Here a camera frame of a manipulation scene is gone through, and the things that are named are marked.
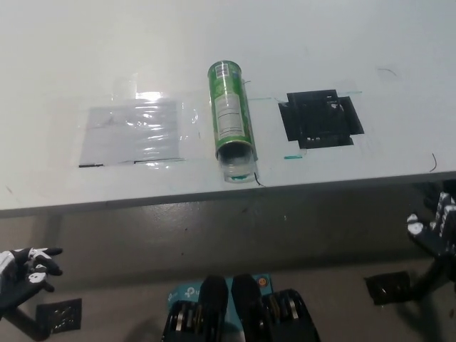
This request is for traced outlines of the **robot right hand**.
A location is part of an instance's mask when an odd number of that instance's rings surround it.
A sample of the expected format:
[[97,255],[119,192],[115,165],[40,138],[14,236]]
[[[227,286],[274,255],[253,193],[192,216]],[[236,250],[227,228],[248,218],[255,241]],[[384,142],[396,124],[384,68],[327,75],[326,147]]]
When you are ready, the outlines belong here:
[[412,213],[406,224],[411,240],[432,256],[455,256],[455,200],[450,193],[440,193],[434,220],[426,223]]

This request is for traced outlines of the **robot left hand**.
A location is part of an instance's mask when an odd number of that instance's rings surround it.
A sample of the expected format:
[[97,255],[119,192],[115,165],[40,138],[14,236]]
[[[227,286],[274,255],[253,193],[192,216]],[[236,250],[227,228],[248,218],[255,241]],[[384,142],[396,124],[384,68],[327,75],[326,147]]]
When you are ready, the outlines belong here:
[[62,248],[7,249],[1,252],[1,315],[13,311],[40,291],[54,292],[49,276],[61,276],[53,260]]

